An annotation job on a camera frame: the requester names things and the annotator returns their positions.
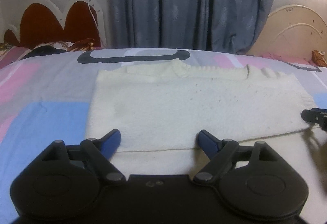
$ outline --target white folded sweater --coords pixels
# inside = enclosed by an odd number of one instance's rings
[[[193,149],[206,129],[243,141],[309,128],[301,119],[315,107],[294,75],[189,66],[176,59],[99,71],[86,138],[121,131],[119,152]]]

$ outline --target gray-blue curtain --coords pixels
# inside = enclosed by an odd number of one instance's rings
[[[113,48],[237,53],[258,38],[273,0],[109,0]]]

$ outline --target bedsheet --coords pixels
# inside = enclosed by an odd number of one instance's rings
[[[78,144],[84,139],[89,103],[99,69],[114,70],[174,58],[194,66],[242,68],[250,64],[259,69],[266,67],[293,73],[318,107],[327,108],[326,68],[265,58],[197,50],[134,48],[71,52],[15,62],[0,70],[0,224],[11,223],[17,217],[9,196],[14,178],[53,140]],[[310,195],[301,216],[309,223],[323,224],[327,220],[327,193],[324,191],[327,173],[321,165],[324,158],[321,150],[327,142],[327,134],[315,129],[314,144],[306,138],[304,134],[291,134],[265,140],[309,185]],[[179,153],[184,158],[194,156],[192,150]],[[139,163],[135,173],[142,173],[141,159],[133,159]],[[160,153],[149,153],[148,160],[158,162]],[[162,170],[158,168],[153,173],[169,173],[167,167],[162,166]],[[190,174],[198,168],[190,168]]]

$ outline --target black clamp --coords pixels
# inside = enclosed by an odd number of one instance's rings
[[[321,129],[327,132],[327,109],[312,108],[305,109],[301,113],[301,117],[308,123],[317,123]]]
[[[304,223],[308,197],[301,176],[269,145],[239,146],[201,130],[210,162],[188,175],[124,175],[108,159],[120,144],[115,129],[80,145],[51,143],[13,181],[17,224]],[[239,161],[248,165],[236,168]]]

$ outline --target bed frame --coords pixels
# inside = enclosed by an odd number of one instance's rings
[[[63,13],[50,0],[32,0],[22,14],[20,26],[5,27],[4,42],[33,49],[44,42],[77,42],[94,38],[95,45],[103,47],[107,42],[102,9],[96,0],[89,0],[89,4],[100,34],[87,0],[71,0]]]
[[[270,52],[311,59],[312,51],[327,52],[327,26],[312,9],[301,5],[281,7],[271,14],[248,54]]]

